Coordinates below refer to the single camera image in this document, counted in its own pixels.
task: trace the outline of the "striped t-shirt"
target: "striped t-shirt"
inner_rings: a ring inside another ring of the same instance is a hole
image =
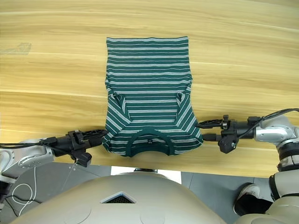
[[[109,151],[181,154],[203,140],[193,114],[188,37],[107,38]]]

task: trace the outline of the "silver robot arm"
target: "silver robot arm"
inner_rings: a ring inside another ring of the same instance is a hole
[[[286,109],[280,112],[299,111]],[[236,224],[296,224],[299,220],[299,128],[279,112],[266,117],[249,117],[246,122],[223,119],[198,124],[201,128],[220,127],[221,135],[206,134],[204,140],[217,141],[220,150],[229,153],[236,149],[239,139],[255,139],[276,146],[279,154],[278,173],[270,176],[271,196],[275,200],[266,214],[250,214]]]
[[[87,167],[92,156],[87,148],[102,144],[106,130],[71,131],[64,137],[26,140],[16,144],[0,144],[0,211],[16,179],[28,169],[54,161],[54,157],[70,155]]]

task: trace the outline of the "wooden table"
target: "wooden table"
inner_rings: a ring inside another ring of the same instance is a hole
[[[2,0],[0,11],[1,142],[104,128],[106,37],[189,36],[199,121],[298,107],[298,1]],[[253,140],[230,154],[211,142],[179,156],[88,151],[92,164],[222,175],[269,177],[278,163],[273,145]]]

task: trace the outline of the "sneaker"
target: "sneaker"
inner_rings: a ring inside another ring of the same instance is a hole
[[[238,201],[243,195],[253,195],[256,198],[259,198],[260,196],[260,187],[254,183],[248,183],[248,185],[246,185],[241,191],[240,194],[238,195],[237,199],[235,200]],[[235,211],[235,203],[234,203],[234,212],[235,214],[238,215],[238,213]]]

